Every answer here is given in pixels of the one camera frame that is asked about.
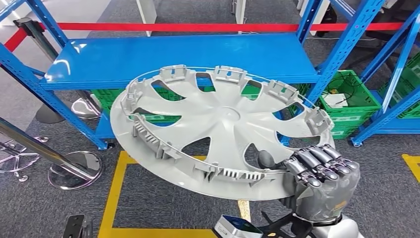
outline green basket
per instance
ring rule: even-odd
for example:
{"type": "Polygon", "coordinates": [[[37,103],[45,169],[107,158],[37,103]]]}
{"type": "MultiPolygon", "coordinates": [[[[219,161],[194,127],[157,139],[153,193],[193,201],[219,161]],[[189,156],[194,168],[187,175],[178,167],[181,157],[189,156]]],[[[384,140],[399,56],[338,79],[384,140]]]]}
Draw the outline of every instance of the green basket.
{"type": "MultiPolygon", "coordinates": [[[[201,90],[204,92],[213,92],[214,86],[205,86],[201,87],[201,90]]],[[[253,86],[253,85],[247,85],[245,86],[244,90],[242,91],[242,96],[247,97],[251,100],[255,100],[258,97],[258,94],[260,93],[261,88],[253,86]]]]}
{"type": "Polygon", "coordinates": [[[335,126],[359,126],[368,120],[381,105],[352,70],[341,70],[332,78],[326,90],[336,89],[347,98],[348,106],[332,108],[321,96],[317,105],[331,117],[335,126]]]}
{"type": "Polygon", "coordinates": [[[357,128],[357,126],[335,126],[331,131],[332,138],[335,140],[345,139],[357,130],[357,128]]]}
{"type": "MultiPolygon", "coordinates": [[[[402,76],[398,80],[397,86],[395,87],[395,91],[392,94],[391,101],[389,102],[389,105],[392,107],[396,105],[400,100],[402,100],[404,97],[406,97],[408,94],[410,94],[416,87],[420,84],[419,83],[414,86],[410,81],[406,80],[402,76]]],[[[378,90],[379,95],[383,98],[385,97],[386,89],[388,87],[388,82],[381,86],[381,88],[378,90]]],[[[398,115],[398,118],[400,119],[414,119],[414,118],[420,118],[420,101],[417,101],[415,104],[411,105],[407,110],[405,110],[403,113],[398,115]]]]}
{"type": "MultiPolygon", "coordinates": [[[[163,98],[170,100],[170,101],[179,101],[182,99],[181,96],[168,91],[165,88],[155,88],[156,91],[161,95],[163,98]]],[[[102,111],[106,114],[109,114],[111,111],[111,107],[113,102],[115,101],[116,97],[124,91],[124,89],[95,89],[91,90],[98,101],[101,103],[102,111]]],[[[153,114],[145,114],[146,120],[152,123],[174,123],[178,121],[181,116],[162,116],[162,115],[153,115],[153,114]]]]}
{"type": "MultiPolygon", "coordinates": [[[[156,91],[161,95],[163,98],[170,100],[170,101],[179,101],[182,99],[181,96],[165,89],[165,88],[155,88],[156,91]]],[[[214,91],[213,86],[206,86],[201,87],[201,90],[204,92],[211,92],[214,91]]],[[[102,111],[109,115],[109,112],[111,111],[111,107],[113,102],[115,101],[116,97],[124,91],[124,89],[94,89],[91,90],[92,93],[95,95],[95,97],[98,99],[98,101],[101,103],[102,111]]],[[[242,91],[242,95],[251,99],[255,100],[258,97],[258,94],[260,93],[260,88],[247,85],[244,90],[242,91]]],[[[162,115],[150,115],[145,114],[146,120],[152,123],[174,123],[178,121],[181,116],[162,116],[162,115]]]]}

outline black cable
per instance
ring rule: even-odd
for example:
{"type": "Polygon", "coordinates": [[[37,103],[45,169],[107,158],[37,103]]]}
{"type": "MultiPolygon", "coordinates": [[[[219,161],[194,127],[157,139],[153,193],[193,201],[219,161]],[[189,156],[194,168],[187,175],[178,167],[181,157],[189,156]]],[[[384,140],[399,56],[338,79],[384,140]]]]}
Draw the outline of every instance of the black cable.
{"type": "Polygon", "coordinates": [[[358,75],[343,75],[343,72],[341,72],[341,71],[337,71],[337,73],[339,73],[339,74],[340,74],[340,77],[339,77],[339,78],[335,78],[335,79],[333,79],[333,80],[331,80],[331,81],[329,82],[329,84],[327,85],[327,91],[328,91],[328,93],[330,92],[330,88],[329,88],[330,83],[332,83],[332,82],[334,82],[334,81],[336,81],[336,80],[343,80],[343,83],[346,83],[347,85],[349,85],[349,86],[351,86],[351,87],[353,88],[353,92],[352,92],[351,94],[349,94],[349,96],[348,96],[348,97],[345,97],[345,98],[344,98],[343,100],[341,100],[340,102],[337,102],[337,103],[336,103],[336,105],[338,105],[338,104],[340,104],[340,103],[342,103],[342,102],[344,102],[344,101],[347,101],[347,100],[349,100],[350,98],[352,98],[352,97],[354,96],[355,92],[356,92],[356,87],[359,87],[360,85],[362,85],[362,84],[363,84],[363,82],[358,83],[358,84],[350,84],[350,82],[349,82],[349,80],[348,80],[348,77],[349,77],[349,76],[355,76],[355,77],[358,77],[358,75]]]}

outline yellow floor line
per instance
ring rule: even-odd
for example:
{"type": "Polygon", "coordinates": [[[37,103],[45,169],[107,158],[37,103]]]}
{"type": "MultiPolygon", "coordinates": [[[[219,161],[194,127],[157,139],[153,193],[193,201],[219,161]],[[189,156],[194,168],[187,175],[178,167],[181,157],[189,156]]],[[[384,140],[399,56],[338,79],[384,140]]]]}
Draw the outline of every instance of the yellow floor line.
{"type": "Polygon", "coordinates": [[[239,212],[241,214],[241,218],[251,222],[251,212],[249,209],[249,201],[238,200],[238,207],[239,212]]]}
{"type": "Polygon", "coordinates": [[[112,228],[112,238],[215,238],[211,230],[204,229],[139,229],[112,228]]]}
{"type": "Polygon", "coordinates": [[[403,154],[403,159],[407,163],[417,182],[420,182],[420,156],[403,154]]]}
{"type": "MultiPolygon", "coordinates": [[[[201,161],[205,156],[194,156],[201,161]]],[[[141,229],[141,228],[113,228],[114,218],[117,211],[118,200],[124,181],[125,170],[128,164],[137,162],[121,151],[109,189],[108,200],[105,205],[104,216],[99,229],[98,238],[214,238],[211,230],[204,229],[141,229]]],[[[238,200],[241,217],[251,221],[249,201],[238,200]]]]}
{"type": "Polygon", "coordinates": [[[125,151],[121,151],[117,166],[109,189],[108,200],[104,210],[101,227],[98,238],[111,238],[111,229],[114,223],[114,217],[117,210],[119,195],[121,193],[122,182],[124,180],[125,169],[130,162],[130,157],[125,151]]]}

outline stanchion post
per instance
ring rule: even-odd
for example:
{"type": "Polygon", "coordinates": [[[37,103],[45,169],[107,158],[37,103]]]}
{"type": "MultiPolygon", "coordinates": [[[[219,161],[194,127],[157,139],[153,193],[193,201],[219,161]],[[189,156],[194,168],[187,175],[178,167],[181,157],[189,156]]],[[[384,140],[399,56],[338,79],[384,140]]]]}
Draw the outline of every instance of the stanchion post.
{"type": "MultiPolygon", "coordinates": [[[[35,44],[39,46],[51,62],[54,62],[58,56],[58,52],[44,36],[44,29],[39,22],[33,21],[29,17],[23,17],[14,22],[17,27],[23,28],[26,34],[33,39],[35,44]]],[[[83,90],[76,90],[76,92],[80,98],[73,103],[71,110],[83,120],[96,120],[100,118],[102,110],[90,94],[83,90]]]]}

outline black bracket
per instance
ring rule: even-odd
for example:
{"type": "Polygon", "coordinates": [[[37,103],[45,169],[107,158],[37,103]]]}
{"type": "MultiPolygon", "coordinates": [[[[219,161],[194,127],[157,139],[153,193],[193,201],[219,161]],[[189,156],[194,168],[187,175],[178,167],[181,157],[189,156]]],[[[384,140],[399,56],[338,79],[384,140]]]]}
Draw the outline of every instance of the black bracket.
{"type": "Polygon", "coordinates": [[[63,238],[92,238],[92,221],[85,215],[69,216],[63,238]]]}
{"type": "Polygon", "coordinates": [[[13,23],[18,27],[18,28],[22,28],[27,36],[30,36],[32,38],[34,38],[34,35],[32,34],[32,32],[29,30],[28,28],[28,24],[31,24],[34,26],[34,28],[38,31],[38,32],[45,32],[45,30],[42,28],[41,24],[38,21],[34,21],[34,20],[28,20],[26,22],[19,22],[18,20],[14,20],[13,23]]]}
{"type": "Polygon", "coordinates": [[[273,222],[265,212],[261,211],[261,213],[269,223],[268,226],[258,227],[264,234],[263,238],[306,238],[310,235],[312,228],[314,227],[312,223],[297,218],[293,213],[290,213],[275,222],[273,222]],[[294,237],[291,237],[282,229],[282,227],[289,223],[292,224],[291,231],[295,234],[294,237]]]}

